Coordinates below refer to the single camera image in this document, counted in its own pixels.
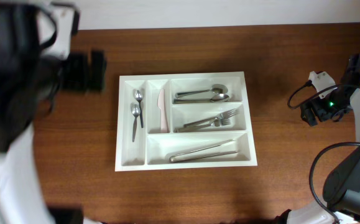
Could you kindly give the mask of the small metal teaspoon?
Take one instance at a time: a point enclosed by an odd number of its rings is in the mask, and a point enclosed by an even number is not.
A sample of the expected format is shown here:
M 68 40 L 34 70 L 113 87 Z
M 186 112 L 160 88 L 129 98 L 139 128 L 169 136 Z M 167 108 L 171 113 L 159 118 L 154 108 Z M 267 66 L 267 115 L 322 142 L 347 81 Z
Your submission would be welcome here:
M 140 90 L 136 90 L 134 92 L 134 98 L 136 99 L 136 101 L 138 102 L 139 104 L 139 108 L 140 108 L 140 121 L 141 121 L 141 128 L 144 127 L 144 120 L 143 120 L 143 111 L 142 111 L 142 100 L 143 100 L 143 94 Z
M 135 142 L 137 132 L 137 118 L 141 115 L 141 109 L 138 104 L 133 103 L 131 105 L 131 113 L 134 117 L 132 126 L 132 142 Z

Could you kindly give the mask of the white plastic knife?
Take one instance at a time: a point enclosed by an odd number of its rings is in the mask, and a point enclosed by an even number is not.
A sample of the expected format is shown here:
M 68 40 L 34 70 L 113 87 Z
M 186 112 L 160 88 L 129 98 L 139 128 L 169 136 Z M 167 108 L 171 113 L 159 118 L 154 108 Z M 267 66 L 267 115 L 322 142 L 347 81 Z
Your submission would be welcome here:
M 160 109 L 160 132 L 168 133 L 168 122 L 165 108 L 165 90 L 161 89 L 158 95 L 157 106 Z

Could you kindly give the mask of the metal fork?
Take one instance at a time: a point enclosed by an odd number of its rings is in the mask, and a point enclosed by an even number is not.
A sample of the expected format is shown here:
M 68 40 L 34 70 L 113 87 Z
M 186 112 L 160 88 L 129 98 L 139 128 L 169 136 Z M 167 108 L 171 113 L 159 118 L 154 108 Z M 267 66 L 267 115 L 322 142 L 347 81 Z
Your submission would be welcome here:
M 224 111 L 222 113 L 219 113 L 217 114 L 216 116 L 212 116 L 210 118 L 206 118 L 206 119 L 202 119 L 202 120 L 199 120 L 199 121 L 195 121 L 195 122 L 192 122 L 192 123 L 187 123 L 187 124 L 184 124 L 183 127 L 184 128 L 187 128 L 187 127 L 193 127 L 193 126 L 196 126 L 198 124 L 202 124 L 202 123 L 205 123 L 207 121 L 215 121 L 217 119 L 228 119 L 232 116 L 235 116 L 239 113 L 239 110 L 237 108 L 235 109 L 231 109 L 231 110 L 228 110 L 228 111 Z
M 186 127 L 186 128 L 178 128 L 178 129 L 175 129 L 174 132 L 175 133 L 185 133 L 185 132 L 196 131 L 196 130 L 203 129 L 203 128 L 221 127 L 221 126 L 226 126 L 226 125 L 230 125 L 230 124 L 231 124 L 230 119 L 217 119 L 215 121 L 212 121 L 212 122 L 210 122 L 208 124 L 204 124 L 204 125 L 197 125 L 197 126 Z

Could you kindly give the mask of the metal tablespoon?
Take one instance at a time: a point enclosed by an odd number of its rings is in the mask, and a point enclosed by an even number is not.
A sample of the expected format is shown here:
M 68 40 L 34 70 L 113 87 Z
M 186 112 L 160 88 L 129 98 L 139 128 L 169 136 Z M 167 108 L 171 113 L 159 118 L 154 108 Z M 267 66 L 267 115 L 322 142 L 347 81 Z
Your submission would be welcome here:
M 205 92 L 213 92 L 215 94 L 225 94 L 228 92 L 228 88 L 225 85 L 222 84 L 214 84 L 209 89 L 206 90 L 195 90 L 195 91 L 186 91 L 186 92 L 179 92 L 175 94 L 176 98 L 181 98 L 188 95 L 195 95 L 199 93 L 205 93 Z
M 202 99 L 179 99 L 176 98 L 173 100 L 173 104 L 185 104 L 185 103 L 219 103 L 219 102 L 226 102 L 230 99 L 229 95 L 227 94 L 217 94 L 212 98 L 202 98 Z

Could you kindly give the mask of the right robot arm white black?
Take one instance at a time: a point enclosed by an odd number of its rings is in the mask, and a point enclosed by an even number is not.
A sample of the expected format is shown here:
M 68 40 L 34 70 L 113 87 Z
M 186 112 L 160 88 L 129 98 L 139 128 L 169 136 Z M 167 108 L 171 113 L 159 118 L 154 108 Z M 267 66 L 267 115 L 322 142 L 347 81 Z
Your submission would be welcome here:
M 339 142 L 322 149 L 310 167 L 308 182 L 314 201 L 298 210 L 286 210 L 274 223 L 360 223 L 360 53 L 350 56 L 339 83 L 326 72 L 311 72 L 304 87 L 312 86 L 316 94 L 297 105 L 301 119 L 310 126 L 332 120 L 338 122 L 350 111 L 354 113 L 356 140 Z M 353 147 L 354 151 L 327 176 L 323 193 L 316 194 L 313 176 L 321 157 L 333 149 Z

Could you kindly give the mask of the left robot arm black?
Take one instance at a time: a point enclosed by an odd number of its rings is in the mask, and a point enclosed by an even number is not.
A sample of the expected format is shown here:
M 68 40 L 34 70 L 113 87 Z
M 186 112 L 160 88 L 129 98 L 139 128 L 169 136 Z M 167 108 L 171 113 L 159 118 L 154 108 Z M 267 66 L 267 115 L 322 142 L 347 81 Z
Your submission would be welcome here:
M 45 203 L 34 160 L 38 106 L 55 103 L 80 10 L 72 2 L 0 1 L 0 223 L 89 223 Z

